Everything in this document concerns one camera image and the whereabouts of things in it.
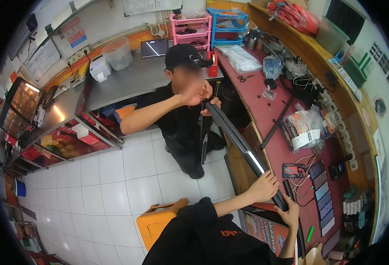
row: white tile floor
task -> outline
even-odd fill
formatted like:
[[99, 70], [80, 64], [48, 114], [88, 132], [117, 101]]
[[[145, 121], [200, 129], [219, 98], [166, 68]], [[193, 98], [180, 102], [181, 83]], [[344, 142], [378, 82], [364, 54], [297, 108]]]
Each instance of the white tile floor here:
[[[191, 179], [165, 151], [159, 129], [126, 136], [110, 151], [23, 177], [44, 247], [71, 265], [139, 265], [147, 250], [136, 219], [152, 204], [194, 204], [234, 196], [225, 150], [212, 151], [205, 176]], [[233, 213], [240, 226], [239, 217]]]

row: white receipt printer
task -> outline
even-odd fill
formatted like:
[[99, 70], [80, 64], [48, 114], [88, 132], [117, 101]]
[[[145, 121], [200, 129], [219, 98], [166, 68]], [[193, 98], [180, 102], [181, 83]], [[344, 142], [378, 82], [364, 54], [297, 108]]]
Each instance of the white receipt printer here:
[[111, 74], [111, 65], [106, 61], [104, 56], [99, 56], [90, 63], [90, 74], [99, 82], [105, 81]]

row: black shirt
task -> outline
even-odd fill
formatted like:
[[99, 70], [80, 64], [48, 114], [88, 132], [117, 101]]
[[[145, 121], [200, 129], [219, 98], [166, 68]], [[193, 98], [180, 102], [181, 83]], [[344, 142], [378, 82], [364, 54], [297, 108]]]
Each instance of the black shirt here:
[[[136, 109], [164, 101], [173, 95], [170, 82], [166, 87], [158, 88], [150, 93], [141, 103], [137, 104]], [[197, 139], [200, 134], [200, 126], [197, 124], [199, 116], [200, 105], [181, 106], [162, 116], [155, 124], [162, 130], [165, 139], [172, 138], [186, 146], [191, 144], [191, 141], [189, 143], [187, 141]]]
[[240, 230], [232, 215], [220, 218], [208, 197], [178, 211], [150, 249], [143, 265], [261, 264], [291, 265], [270, 247]]

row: man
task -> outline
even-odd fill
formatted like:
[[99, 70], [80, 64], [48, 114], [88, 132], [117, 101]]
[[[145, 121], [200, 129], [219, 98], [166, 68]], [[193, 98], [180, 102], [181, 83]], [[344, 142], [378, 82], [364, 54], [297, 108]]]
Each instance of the man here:
[[[122, 120], [120, 127], [124, 134], [132, 134], [156, 124], [162, 130], [166, 150], [183, 172], [197, 179], [204, 175], [197, 122], [200, 114], [211, 115], [207, 109], [200, 109], [200, 103], [212, 96], [212, 87], [204, 79], [202, 69], [191, 60], [191, 55], [198, 56], [198, 52], [190, 44], [178, 44], [168, 49], [165, 74], [171, 82], [138, 103], [136, 109]], [[211, 104], [221, 106], [216, 97]], [[207, 152], [221, 150], [224, 146], [225, 141], [211, 131]]]
[[269, 201], [277, 193], [278, 185], [277, 178], [267, 171], [239, 196], [214, 204], [205, 197], [181, 208], [151, 247], [143, 265], [293, 264], [299, 206], [287, 195], [283, 195], [289, 206], [287, 212], [275, 206], [289, 227], [278, 257], [268, 244], [241, 231], [231, 221], [233, 216], [228, 215], [252, 203]]

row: pen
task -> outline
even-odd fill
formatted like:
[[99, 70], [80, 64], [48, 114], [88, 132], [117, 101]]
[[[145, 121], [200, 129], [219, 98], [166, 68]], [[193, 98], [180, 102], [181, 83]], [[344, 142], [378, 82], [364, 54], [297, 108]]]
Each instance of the pen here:
[[311, 228], [309, 229], [308, 238], [306, 239], [307, 242], [311, 240], [311, 236], [313, 232], [314, 232], [314, 227], [311, 226]]

